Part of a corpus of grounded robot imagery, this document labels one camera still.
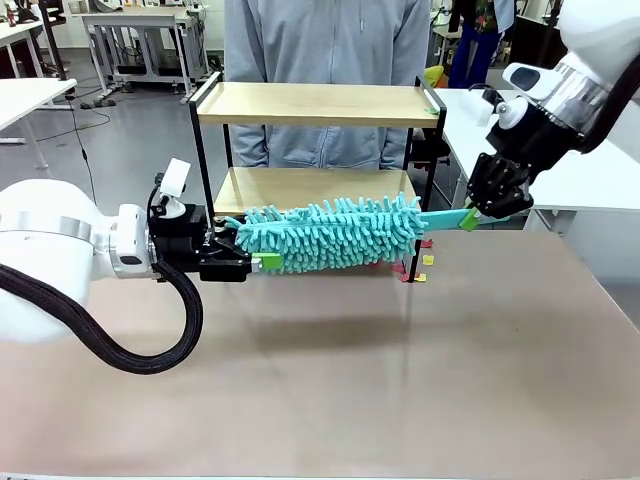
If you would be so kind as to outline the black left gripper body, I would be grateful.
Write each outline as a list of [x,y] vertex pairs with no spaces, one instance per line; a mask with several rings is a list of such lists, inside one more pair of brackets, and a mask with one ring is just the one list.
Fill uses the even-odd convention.
[[159,259],[185,273],[250,272],[250,254],[235,244],[236,229],[222,217],[209,225],[202,205],[184,208],[170,218],[167,202],[150,207],[149,233]]

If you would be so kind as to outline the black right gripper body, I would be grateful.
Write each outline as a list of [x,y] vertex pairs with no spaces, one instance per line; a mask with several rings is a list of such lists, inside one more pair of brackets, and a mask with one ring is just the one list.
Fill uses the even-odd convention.
[[555,122],[543,109],[528,107],[512,128],[496,122],[487,136],[511,170],[512,185],[532,184],[543,171],[550,170],[568,151],[581,142],[581,135],[562,122]]

